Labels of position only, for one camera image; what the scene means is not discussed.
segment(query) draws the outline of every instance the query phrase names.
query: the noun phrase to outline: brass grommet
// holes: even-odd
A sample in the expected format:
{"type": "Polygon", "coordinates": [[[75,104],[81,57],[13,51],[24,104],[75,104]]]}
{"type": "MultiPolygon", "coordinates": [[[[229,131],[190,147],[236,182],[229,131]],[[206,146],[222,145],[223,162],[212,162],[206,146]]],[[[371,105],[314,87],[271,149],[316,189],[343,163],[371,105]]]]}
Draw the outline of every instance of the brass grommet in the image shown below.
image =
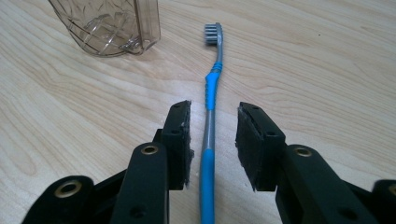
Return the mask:
{"type": "Polygon", "coordinates": [[[297,148],[295,148],[295,149],[294,149],[294,152],[295,152],[297,155],[302,156],[302,157],[310,157],[310,156],[312,156],[312,152],[311,152],[309,149],[303,148],[303,147],[297,147],[297,148]]]}
{"type": "Polygon", "coordinates": [[[394,196],[396,196],[396,184],[392,184],[389,186],[389,191],[392,193],[394,196]]]}
{"type": "Polygon", "coordinates": [[[156,146],[146,146],[144,147],[141,152],[145,155],[152,155],[158,152],[158,148],[156,146]]]}
{"type": "Polygon", "coordinates": [[[58,198],[68,198],[75,195],[81,190],[82,184],[78,180],[69,180],[64,182],[54,192],[58,198]]]}

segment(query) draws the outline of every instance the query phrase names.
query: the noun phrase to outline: toothbrush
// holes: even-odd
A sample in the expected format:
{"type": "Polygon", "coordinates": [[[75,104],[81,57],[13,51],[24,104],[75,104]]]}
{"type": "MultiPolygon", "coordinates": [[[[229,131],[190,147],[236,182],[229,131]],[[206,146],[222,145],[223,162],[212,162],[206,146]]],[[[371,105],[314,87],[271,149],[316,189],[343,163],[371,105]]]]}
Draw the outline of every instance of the toothbrush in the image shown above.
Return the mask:
{"type": "Polygon", "coordinates": [[[218,57],[206,76],[206,121],[201,160],[201,223],[215,223],[215,104],[222,69],[222,29],[220,23],[205,25],[205,42],[217,45],[218,57]]]}

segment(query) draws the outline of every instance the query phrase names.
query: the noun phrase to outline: toothbrush handle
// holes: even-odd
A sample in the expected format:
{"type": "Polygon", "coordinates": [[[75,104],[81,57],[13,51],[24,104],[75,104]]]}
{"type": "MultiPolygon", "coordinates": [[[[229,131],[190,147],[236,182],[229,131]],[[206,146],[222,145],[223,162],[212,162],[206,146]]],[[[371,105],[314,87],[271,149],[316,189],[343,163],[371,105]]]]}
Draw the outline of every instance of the toothbrush handle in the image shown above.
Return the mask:
{"type": "Polygon", "coordinates": [[[207,148],[201,164],[201,223],[215,223],[215,151],[207,148]]]}
{"type": "Polygon", "coordinates": [[[207,110],[214,110],[216,104],[216,91],[218,88],[218,80],[220,77],[220,73],[222,70],[222,63],[216,62],[210,73],[206,76],[206,109],[207,110]]]}

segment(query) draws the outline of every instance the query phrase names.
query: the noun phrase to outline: wooden table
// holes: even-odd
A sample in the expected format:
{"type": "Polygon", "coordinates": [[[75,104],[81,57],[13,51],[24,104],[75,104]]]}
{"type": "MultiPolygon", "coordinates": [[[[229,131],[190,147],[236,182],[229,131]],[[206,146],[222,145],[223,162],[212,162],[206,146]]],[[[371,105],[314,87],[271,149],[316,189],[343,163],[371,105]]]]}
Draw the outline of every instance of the wooden table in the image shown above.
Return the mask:
{"type": "Polygon", "coordinates": [[[280,223],[274,193],[253,192],[234,146],[239,102],[263,108],[288,144],[315,148],[364,189],[396,176],[396,3],[159,0],[162,39],[141,56],[85,53],[44,0],[0,1],[0,223],[20,223],[52,182],[98,183],[125,169],[192,100],[191,184],[171,192],[171,223],[199,223],[205,75],[221,22],[217,223],[280,223]]]}

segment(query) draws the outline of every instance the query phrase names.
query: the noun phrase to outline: clear plastic cup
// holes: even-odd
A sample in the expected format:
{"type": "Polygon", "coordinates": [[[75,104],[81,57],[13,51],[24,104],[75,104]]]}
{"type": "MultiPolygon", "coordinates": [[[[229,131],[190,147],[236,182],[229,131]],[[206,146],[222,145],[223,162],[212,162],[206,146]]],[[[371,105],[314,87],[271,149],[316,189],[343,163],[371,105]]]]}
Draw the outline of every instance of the clear plastic cup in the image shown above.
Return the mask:
{"type": "Polygon", "coordinates": [[[70,35],[101,57],[142,54],[160,40],[157,0],[49,0],[70,35]]]}

